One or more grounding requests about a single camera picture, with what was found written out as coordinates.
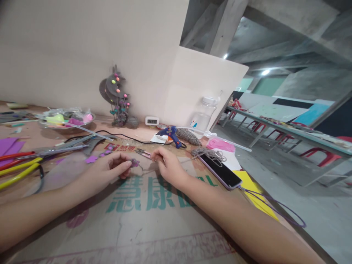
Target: hand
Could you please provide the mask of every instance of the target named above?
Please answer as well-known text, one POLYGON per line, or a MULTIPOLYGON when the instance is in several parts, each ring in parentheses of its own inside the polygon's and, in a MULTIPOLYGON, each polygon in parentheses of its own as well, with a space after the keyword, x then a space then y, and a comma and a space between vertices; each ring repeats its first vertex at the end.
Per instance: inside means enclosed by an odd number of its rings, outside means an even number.
POLYGON ((99 158, 77 180, 72 182, 77 192, 88 199, 105 189, 109 183, 125 179, 131 172, 130 156, 122 152, 113 152, 99 158))
POLYGON ((159 165, 160 173, 173 186, 180 189, 189 179, 190 175, 182 168, 175 154, 160 147, 151 154, 151 159, 159 165))

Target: phone screen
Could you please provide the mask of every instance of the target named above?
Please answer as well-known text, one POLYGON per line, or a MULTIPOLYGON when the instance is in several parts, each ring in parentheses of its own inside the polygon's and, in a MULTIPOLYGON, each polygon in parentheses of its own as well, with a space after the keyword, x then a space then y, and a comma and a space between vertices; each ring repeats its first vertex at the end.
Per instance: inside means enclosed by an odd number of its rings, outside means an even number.
POLYGON ((209 159, 206 155, 201 155, 199 156, 201 160, 203 160, 206 165, 208 165, 208 169, 211 170, 211 172, 216 176, 221 182, 224 182, 230 189, 234 189, 237 186, 239 186, 242 181, 241 179, 236 176, 228 167, 223 165, 222 167, 219 167, 209 159))

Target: concrete floor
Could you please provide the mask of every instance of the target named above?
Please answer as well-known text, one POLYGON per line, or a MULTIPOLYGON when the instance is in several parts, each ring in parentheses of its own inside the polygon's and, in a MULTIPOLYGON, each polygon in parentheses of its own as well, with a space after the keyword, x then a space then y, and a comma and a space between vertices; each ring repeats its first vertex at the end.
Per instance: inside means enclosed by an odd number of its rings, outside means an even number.
MULTIPOLYGON (((253 140, 249 129, 236 130, 228 122, 224 128, 216 125, 212 132, 218 136, 248 147, 253 140)), ((318 169, 324 154, 316 153, 297 163, 276 147, 268 151, 270 144, 259 141, 252 147, 252 152, 236 148, 236 157, 242 167, 274 198, 298 213, 306 222, 305 231, 339 264, 351 263, 352 259, 352 189, 345 183, 326 188, 320 183, 308 187, 298 185, 298 177, 309 177, 311 169, 318 169)), ((296 154, 303 153, 311 146, 300 144, 296 154)), ((345 173, 352 169, 352 163, 341 164, 336 172, 345 173)))

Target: digital clock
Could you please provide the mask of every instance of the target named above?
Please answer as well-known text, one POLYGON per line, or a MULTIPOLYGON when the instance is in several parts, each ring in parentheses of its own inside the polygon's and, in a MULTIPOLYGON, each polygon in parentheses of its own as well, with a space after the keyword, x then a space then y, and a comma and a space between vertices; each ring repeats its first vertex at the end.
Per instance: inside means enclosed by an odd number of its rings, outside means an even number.
POLYGON ((159 117, 146 116, 145 124, 150 126, 157 126, 159 125, 159 117))

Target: smartphone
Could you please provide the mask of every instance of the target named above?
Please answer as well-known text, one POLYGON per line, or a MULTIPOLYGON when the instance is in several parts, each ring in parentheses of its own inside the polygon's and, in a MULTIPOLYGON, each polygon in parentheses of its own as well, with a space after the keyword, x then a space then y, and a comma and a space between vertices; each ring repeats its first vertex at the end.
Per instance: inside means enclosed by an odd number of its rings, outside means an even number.
POLYGON ((224 164, 222 167, 219 167, 214 161, 204 154, 199 156, 199 159, 214 174, 214 176, 217 177, 226 189, 233 190, 241 185, 242 180, 224 164))

